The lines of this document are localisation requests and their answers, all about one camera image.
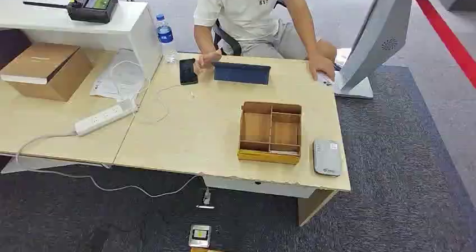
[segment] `plastic bottle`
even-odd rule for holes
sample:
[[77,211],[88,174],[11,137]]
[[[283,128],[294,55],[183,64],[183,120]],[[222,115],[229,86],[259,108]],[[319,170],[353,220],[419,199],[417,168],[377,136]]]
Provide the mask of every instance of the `plastic bottle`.
[[156,16],[157,18],[157,36],[162,43],[162,51],[165,60],[168,63],[175,63],[177,50],[175,49],[175,43],[173,42],[172,28],[169,23],[165,21],[163,14]]

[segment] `black office chair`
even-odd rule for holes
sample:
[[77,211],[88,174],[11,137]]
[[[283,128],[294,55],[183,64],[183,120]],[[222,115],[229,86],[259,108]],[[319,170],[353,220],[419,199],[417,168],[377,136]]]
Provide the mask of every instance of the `black office chair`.
[[[283,0],[278,0],[274,7],[281,5],[284,8],[287,8]],[[218,43],[223,39],[227,44],[231,46],[233,49],[233,55],[234,56],[241,56],[241,46],[240,43],[238,43],[234,38],[232,38],[230,35],[228,35],[226,32],[224,32],[221,27],[220,27],[220,22],[217,19],[217,22],[213,26],[213,31],[215,32],[215,38],[213,39],[213,45],[215,46],[215,49],[218,50]]]

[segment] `cable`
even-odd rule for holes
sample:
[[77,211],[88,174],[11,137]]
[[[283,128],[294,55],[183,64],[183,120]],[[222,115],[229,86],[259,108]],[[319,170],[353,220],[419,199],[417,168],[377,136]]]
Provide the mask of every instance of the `cable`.
[[175,190],[175,191],[172,191],[172,192],[167,192],[167,193],[162,193],[162,194],[158,194],[158,195],[151,195],[149,194],[147,191],[145,191],[144,189],[138,187],[138,186],[134,186],[134,185],[129,185],[129,186],[123,186],[123,187],[118,187],[116,189],[105,189],[101,186],[98,185],[98,183],[96,182],[96,180],[91,176],[91,175],[69,175],[69,174],[66,174],[66,173],[62,173],[62,172],[56,172],[56,171],[49,171],[49,170],[42,170],[42,169],[31,169],[31,168],[28,168],[28,167],[24,167],[21,163],[20,163],[20,160],[19,160],[19,157],[20,157],[20,154],[21,152],[23,151],[23,149],[25,149],[25,147],[27,147],[29,144],[35,142],[35,141],[38,141],[38,140],[41,140],[41,139],[50,139],[50,138],[58,138],[58,137],[69,137],[69,136],[77,136],[76,134],[76,131],[74,132],[69,132],[69,133],[66,133],[66,134],[49,134],[49,135],[43,135],[43,136],[39,136],[39,137],[36,137],[36,138],[33,138],[31,139],[30,141],[28,141],[27,143],[25,143],[24,145],[22,145],[18,152],[15,154],[15,162],[24,170],[26,171],[30,171],[30,172],[38,172],[38,173],[52,173],[52,174],[55,174],[55,175],[61,175],[61,176],[65,176],[65,177],[70,177],[70,178],[88,178],[90,179],[93,184],[103,190],[103,191],[118,191],[118,190],[123,190],[123,189],[128,189],[128,188],[134,188],[134,189],[138,189],[140,191],[142,191],[145,195],[151,197],[151,198],[158,198],[158,197],[161,197],[161,196],[166,196],[166,195],[171,195],[171,194],[175,194],[175,193],[178,193],[180,192],[182,189],[184,189],[189,183],[190,181],[192,181],[193,179],[199,177],[199,175],[194,175],[192,178],[190,178],[183,186],[181,186],[179,189]]
[[171,89],[171,88],[178,87],[178,86],[181,86],[181,85],[172,85],[172,86],[169,86],[169,87],[167,87],[167,88],[163,88],[163,89],[161,89],[161,90],[159,90],[159,91],[157,92],[157,99],[159,100],[159,102],[160,102],[160,103],[162,104],[162,106],[164,107],[164,109],[165,109],[165,111],[166,111],[166,114],[165,114],[163,117],[159,118],[156,122],[160,122],[160,121],[164,120],[164,119],[168,116],[168,108],[167,108],[167,106],[165,105],[165,103],[164,103],[164,102],[161,100],[161,98],[160,98],[161,92],[162,92],[162,91],[165,91],[165,90],[168,90],[168,89]]
[[[119,96],[119,98],[120,98],[121,100],[124,100],[124,98],[122,97],[120,88],[119,88],[119,86],[117,85],[117,83],[116,83],[116,81],[115,81],[115,79],[114,79],[114,77],[113,77],[113,72],[114,72],[114,69],[115,69],[117,66],[119,66],[120,64],[123,64],[123,63],[130,63],[130,64],[133,64],[133,65],[135,65],[135,66],[138,66],[138,68],[140,69],[140,71],[143,72],[143,71],[142,71],[142,67],[141,67],[139,64],[137,64],[137,63],[135,63],[135,62],[132,62],[132,61],[130,61],[130,60],[123,60],[123,61],[121,61],[121,62],[117,62],[117,63],[111,68],[111,70],[109,71],[109,78],[111,79],[112,84],[113,84],[114,87],[116,88],[116,90],[117,90],[117,95]],[[146,91],[147,89],[149,89],[150,80],[145,76],[144,72],[143,72],[143,78],[144,78],[144,80],[147,82],[147,85],[146,85],[145,87],[142,87],[142,88],[137,92],[136,95],[139,95],[139,94],[142,93],[143,91]]]

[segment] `white device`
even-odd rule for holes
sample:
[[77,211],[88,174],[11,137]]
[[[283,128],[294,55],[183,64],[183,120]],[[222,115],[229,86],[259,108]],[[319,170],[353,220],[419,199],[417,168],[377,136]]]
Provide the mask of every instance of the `white device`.
[[87,117],[75,123],[78,136],[87,135],[101,127],[126,117],[138,110],[137,104],[132,99],[123,100],[115,106]]
[[313,143],[314,170],[321,175],[339,176],[342,159],[335,141],[315,139]]
[[327,86],[330,86],[330,85],[334,84],[334,82],[331,80],[331,78],[329,78],[329,76],[327,76],[326,74],[324,74],[322,72],[317,73],[317,81],[319,83],[325,84]]
[[189,246],[192,248],[208,248],[212,228],[206,225],[192,225],[189,236]]
[[336,71],[336,96],[373,98],[368,76],[406,42],[412,0],[373,0],[351,53]]

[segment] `black smartphone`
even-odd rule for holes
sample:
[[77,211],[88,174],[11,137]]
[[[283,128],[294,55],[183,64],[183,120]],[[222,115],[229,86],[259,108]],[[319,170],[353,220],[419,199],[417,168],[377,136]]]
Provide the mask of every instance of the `black smartphone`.
[[180,84],[192,85],[198,83],[198,77],[194,72],[195,59],[182,59],[180,61]]

